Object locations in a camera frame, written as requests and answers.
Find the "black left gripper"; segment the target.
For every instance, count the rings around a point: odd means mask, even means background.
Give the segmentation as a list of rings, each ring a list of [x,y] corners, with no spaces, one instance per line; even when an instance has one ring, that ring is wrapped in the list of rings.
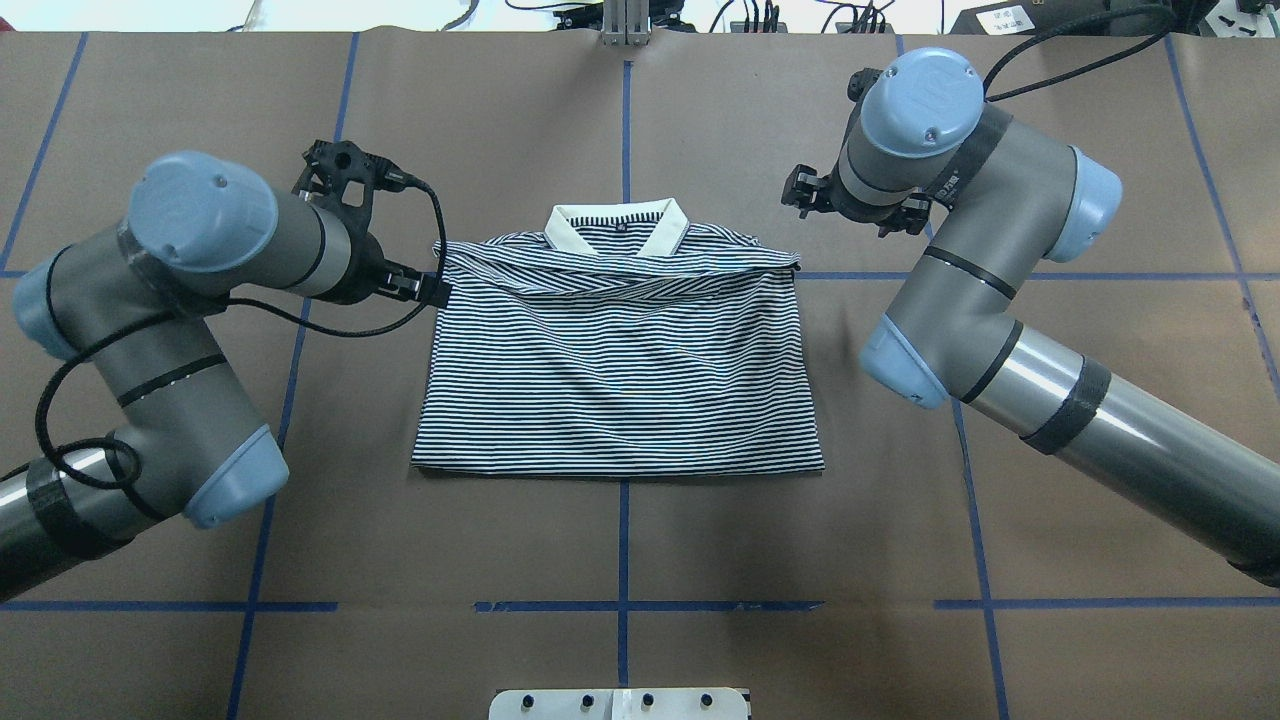
[[[303,159],[306,168],[293,193],[315,211],[323,242],[314,266],[294,288],[305,297],[339,305],[357,304],[376,293],[445,307],[451,300],[451,283],[444,279],[448,236],[434,188],[352,141],[317,140],[303,152]],[[433,272],[387,259],[370,232],[375,193],[406,190],[419,190],[431,201],[439,245]]]

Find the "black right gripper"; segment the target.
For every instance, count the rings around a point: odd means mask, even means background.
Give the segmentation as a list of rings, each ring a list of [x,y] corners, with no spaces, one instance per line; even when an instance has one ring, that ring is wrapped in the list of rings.
[[[783,183],[781,202],[796,208],[801,219],[810,213],[838,213],[841,217],[878,228],[883,238],[895,232],[920,234],[931,219],[933,201],[923,192],[890,192],[867,183],[847,167],[842,149],[828,176],[818,176],[812,167],[796,165]]]

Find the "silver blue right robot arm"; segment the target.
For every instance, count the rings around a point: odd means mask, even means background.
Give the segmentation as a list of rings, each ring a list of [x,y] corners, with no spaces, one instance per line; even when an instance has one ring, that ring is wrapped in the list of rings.
[[[1079,258],[1108,227],[1119,177],[995,105],[945,47],[860,69],[847,95],[831,172],[797,165],[782,204],[881,234],[919,234],[934,205],[946,210],[861,369],[919,407],[975,409],[1276,587],[1277,464],[1009,311],[1039,263]]]

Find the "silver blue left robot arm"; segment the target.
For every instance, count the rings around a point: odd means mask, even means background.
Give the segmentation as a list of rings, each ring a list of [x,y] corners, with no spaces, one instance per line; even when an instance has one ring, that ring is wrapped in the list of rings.
[[[319,140],[294,187],[183,150],[152,161],[124,217],[15,284],[26,337],[60,361],[35,410],[40,454],[3,478],[3,598],[124,548],[174,516],[210,529],[274,496],[289,468],[206,323],[256,307],[241,286],[351,305],[444,307],[443,266],[389,260],[378,192],[429,183],[351,141]]]

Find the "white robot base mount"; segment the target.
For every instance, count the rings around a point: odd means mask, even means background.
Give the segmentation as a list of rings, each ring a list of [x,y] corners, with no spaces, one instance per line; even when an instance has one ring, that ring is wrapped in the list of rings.
[[[751,719],[750,693],[732,687],[508,689],[489,719]]]

